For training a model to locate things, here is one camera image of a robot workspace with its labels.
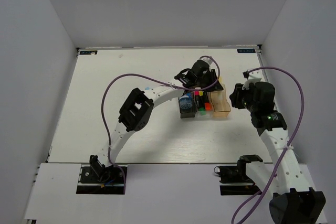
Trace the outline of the orange highlighter marker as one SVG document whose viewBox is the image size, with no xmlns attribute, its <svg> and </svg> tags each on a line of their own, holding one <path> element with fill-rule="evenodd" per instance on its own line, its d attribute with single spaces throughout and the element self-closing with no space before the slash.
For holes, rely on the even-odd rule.
<svg viewBox="0 0 336 224">
<path fill-rule="evenodd" d="M 204 108 L 206 111 L 211 111 L 212 110 L 212 105 L 209 102 L 204 103 Z"/>
</svg>

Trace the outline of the green highlighter marker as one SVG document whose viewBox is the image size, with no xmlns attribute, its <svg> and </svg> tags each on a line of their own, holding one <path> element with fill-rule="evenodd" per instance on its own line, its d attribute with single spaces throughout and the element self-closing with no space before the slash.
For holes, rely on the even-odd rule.
<svg viewBox="0 0 336 224">
<path fill-rule="evenodd" d="M 199 111 L 199 114 L 201 116 L 203 116 L 203 115 L 206 114 L 206 111 L 205 111 L 205 108 L 204 108 L 204 102 L 201 99 L 199 100 L 199 109 L 198 109 L 198 111 Z"/>
</svg>

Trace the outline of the blue cleaning gel jar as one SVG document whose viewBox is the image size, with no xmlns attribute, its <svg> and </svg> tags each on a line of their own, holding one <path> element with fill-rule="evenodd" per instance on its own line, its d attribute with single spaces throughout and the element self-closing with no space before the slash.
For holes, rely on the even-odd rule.
<svg viewBox="0 0 336 224">
<path fill-rule="evenodd" d="M 178 104 L 181 113 L 190 113 L 193 108 L 193 100 L 192 97 L 188 94 L 185 94 L 178 99 Z"/>
</svg>

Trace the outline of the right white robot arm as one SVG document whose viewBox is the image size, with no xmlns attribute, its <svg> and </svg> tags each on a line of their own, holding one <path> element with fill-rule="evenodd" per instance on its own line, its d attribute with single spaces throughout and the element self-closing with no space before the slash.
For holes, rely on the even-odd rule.
<svg viewBox="0 0 336 224">
<path fill-rule="evenodd" d="M 238 177 L 251 179 L 270 196 L 269 211 L 274 223 L 316 223 L 326 198 L 314 190 L 299 166 L 282 114 L 275 110 L 275 87 L 258 81 L 237 83 L 229 96 L 232 106 L 247 109 L 252 125 L 265 144 L 274 164 L 272 173 L 257 156 L 242 156 Z"/>
</svg>

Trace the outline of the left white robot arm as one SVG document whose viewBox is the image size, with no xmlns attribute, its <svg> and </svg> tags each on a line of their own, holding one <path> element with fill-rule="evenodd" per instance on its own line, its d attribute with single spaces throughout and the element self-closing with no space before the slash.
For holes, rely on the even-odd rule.
<svg viewBox="0 0 336 224">
<path fill-rule="evenodd" d="M 154 108 L 159 105 L 181 97 L 185 91 L 211 91 L 219 84 L 220 68 L 211 56 L 201 56 L 191 68 L 181 70 L 169 82 L 162 82 L 153 78 L 137 74 L 126 73 L 114 78 L 107 86 L 101 101 L 101 117 L 108 135 L 107 166 L 101 163 L 97 155 L 91 155 L 89 159 L 93 176 L 102 183 L 109 180 L 111 170 L 118 168 L 126 181 L 123 169 L 116 165 L 116 158 L 127 140 L 135 133 L 142 130 L 148 123 Z M 119 79 L 124 77 L 139 77 L 158 83 L 159 86 L 150 90 L 133 89 L 119 110 L 118 122 L 113 132 L 109 130 L 104 115 L 104 104 L 109 89 Z"/>
</svg>

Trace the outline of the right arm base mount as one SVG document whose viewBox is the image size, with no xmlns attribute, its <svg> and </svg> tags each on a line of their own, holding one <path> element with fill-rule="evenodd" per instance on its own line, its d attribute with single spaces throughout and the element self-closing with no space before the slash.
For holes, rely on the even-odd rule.
<svg viewBox="0 0 336 224">
<path fill-rule="evenodd" d="M 252 196 L 261 194 L 256 183 L 246 175 L 246 164 L 263 162 L 258 155 L 243 155 L 236 165 L 218 165 L 214 173 L 219 177 L 221 196 Z"/>
</svg>

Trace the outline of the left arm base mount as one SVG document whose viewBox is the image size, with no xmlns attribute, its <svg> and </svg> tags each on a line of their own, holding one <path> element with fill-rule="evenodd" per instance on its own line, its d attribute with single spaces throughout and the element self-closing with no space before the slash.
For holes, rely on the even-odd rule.
<svg viewBox="0 0 336 224">
<path fill-rule="evenodd" d="M 80 169 L 77 183 L 77 195 L 124 195 L 124 177 L 127 177 L 127 167 L 122 166 L 122 171 L 117 167 L 107 169 L 101 178 L 90 166 Z"/>
</svg>

